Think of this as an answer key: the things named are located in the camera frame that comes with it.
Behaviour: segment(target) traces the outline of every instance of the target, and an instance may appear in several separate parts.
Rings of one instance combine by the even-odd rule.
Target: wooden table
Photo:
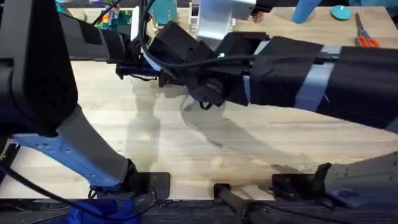
[[[382,47],[398,48],[398,30],[383,7],[351,9],[359,11],[366,30]],[[238,21],[235,30],[353,45],[354,17],[337,21],[330,8],[319,7],[308,22],[294,24],[293,10],[275,8],[262,23]],[[97,9],[84,11],[88,20],[99,14]],[[186,11],[179,12],[185,28]],[[227,182],[247,198],[272,199],[260,190],[269,186],[272,174],[314,172],[324,162],[351,163],[398,150],[398,137],[383,130],[272,106],[226,103],[202,111],[184,88],[120,80],[114,65],[105,63],[72,65],[88,120],[139,171],[170,172],[170,198],[211,198],[213,184]],[[21,149],[13,168],[62,197],[87,197],[84,178],[33,149]],[[0,198],[42,197],[10,178],[0,186]]]

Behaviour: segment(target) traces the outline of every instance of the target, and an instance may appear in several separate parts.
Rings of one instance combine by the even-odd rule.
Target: scissors
[[[355,40],[355,44],[358,47],[380,47],[379,43],[373,39],[363,28],[361,18],[359,14],[355,14],[356,27],[358,28],[358,37]]]

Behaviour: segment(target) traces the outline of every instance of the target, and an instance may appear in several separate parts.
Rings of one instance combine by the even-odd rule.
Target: blue tape
[[[340,53],[341,46],[324,46],[322,52],[331,54]],[[330,74],[333,71],[334,63],[324,63],[323,65],[312,65],[301,89],[298,91],[295,100],[295,108],[315,112],[325,96]]]
[[[391,121],[391,123],[385,128],[386,131],[390,131],[392,133],[398,133],[398,117]]]
[[[244,93],[246,94],[246,98],[250,103],[250,76],[248,75],[243,76],[243,88],[244,88]]]

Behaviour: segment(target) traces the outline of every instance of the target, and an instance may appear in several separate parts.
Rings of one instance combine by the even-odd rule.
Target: black cable
[[[144,77],[141,77],[141,76],[139,76],[139,75],[133,75],[133,74],[130,74],[130,76],[133,77],[133,78],[138,78],[139,80],[142,80],[142,81],[144,81],[144,82],[149,82],[149,81],[157,80],[156,77],[155,77],[155,78],[144,78]]]
[[[153,61],[155,62],[157,65],[161,66],[163,70],[165,70],[169,75],[172,75],[172,73],[170,73],[169,68],[179,68],[179,69],[183,69],[183,68],[191,68],[191,67],[201,67],[201,66],[205,66],[205,65],[212,65],[215,63],[225,63],[225,62],[232,62],[232,61],[250,61],[250,60],[255,60],[257,59],[258,55],[234,55],[234,56],[227,56],[227,57],[219,57],[219,58],[211,58],[211,59],[207,59],[207,60],[202,60],[202,61],[198,61],[198,62],[191,62],[191,63],[185,63],[185,64],[175,64],[175,63],[168,63],[168,62],[164,62],[161,61],[160,59],[158,59],[157,57],[153,56],[145,42],[143,37],[143,32],[144,32],[144,26],[146,25],[146,21],[147,21],[147,17],[149,16],[149,9],[152,7],[153,3],[155,2],[155,0],[151,0],[144,8],[144,10],[142,11],[142,15],[139,19],[139,29],[138,29],[138,40],[139,43],[141,45],[142,50],[144,51],[144,53]],[[330,58],[333,58],[332,56],[334,56],[334,54],[328,54],[328,56]],[[289,58],[309,58],[309,57],[313,57],[313,55],[261,55],[261,57],[264,57],[265,59],[271,59],[271,60],[280,60],[280,59],[289,59]]]
[[[43,189],[42,187],[39,187],[38,185],[35,185],[34,183],[32,183],[31,181],[27,180],[25,177],[21,176],[20,174],[18,174],[16,171],[14,171],[13,169],[11,169],[10,167],[8,167],[7,165],[5,165],[2,161],[0,161],[0,170],[2,170],[5,174],[9,175],[10,177],[12,177],[13,179],[15,179],[16,181],[20,182],[21,184],[25,185],[26,187],[36,191],[39,194],[42,194],[48,198],[51,198],[53,200],[56,200],[58,202],[64,203],[66,205],[71,206],[72,208],[75,208],[77,210],[80,210],[84,213],[87,213],[93,217],[96,218],[100,218],[103,220],[110,220],[110,221],[117,221],[117,222],[124,222],[124,221],[128,221],[128,220],[132,220],[135,219],[141,215],[143,215],[144,213],[148,212],[150,209],[152,209],[153,207],[155,207],[155,204],[148,206],[146,209],[144,209],[143,211],[140,211],[139,213],[129,217],[129,218],[111,218],[111,217],[107,217],[105,215],[99,215],[95,212],[92,212],[91,210],[82,207],[78,204],[75,204],[67,199],[64,199],[58,195],[55,195],[45,189]]]
[[[112,5],[109,5],[109,7],[107,9],[105,9],[105,11],[103,11],[95,20],[94,22],[91,23],[91,25],[95,25],[97,24],[98,21],[101,20],[102,17],[105,16],[105,14],[107,14],[111,9],[113,9],[114,7],[116,7],[122,0],[117,0],[115,3],[113,3]]]
[[[204,102],[199,102],[199,105],[200,105],[200,108],[201,108],[202,110],[209,110],[209,109],[213,106],[212,103],[208,103],[208,104],[205,106]]]
[[[316,219],[316,220],[320,220],[320,221],[324,221],[324,222],[332,222],[332,223],[337,223],[337,224],[353,224],[351,222],[347,222],[347,221],[343,221],[343,220],[336,220],[334,218],[320,217],[318,215],[312,215],[312,214],[303,213],[303,212],[296,212],[296,211],[292,211],[289,209],[280,208],[278,206],[271,205],[271,204],[268,204],[265,202],[261,202],[261,203],[263,204],[264,207],[269,207],[274,210],[278,210],[278,211],[281,211],[284,213],[289,213],[292,215],[298,215],[298,216],[305,217],[305,218],[312,218],[312,219]]]
[[[220,63],[220,62],[230,62],[230,61],[242,61],[242,60],[254,60],[257,58],[257,55],[235,55],[235,56],[230,56],[230,57],[220,57],[220,58],[211,58],[208,60],[203,60],[199,62],[193,62],[193,63],[186,63],[186,64],[174,64],[174,63],[167,63],[159,60],[155,56],[153,56],[149,51],[148,48],[146,47],[146,44],[144,43],[144,40],[142,38],[143,36],[143,27],[147,21],[147,17],[149,16],[149,9],[152,7],[153,3],[155,0],[151,0],[144,8],[142,11],[142,16],[139,19],[139,32],[138,32],[138,39],[141,45],[142,50],[144,53],[151,59],[153,60],[156,64],[160,65],[162,69],[167,70],[168,68],[190,68],[190,67],[199,67],[199,66],[204,66],[204,65],[211,65],[214,63]]]

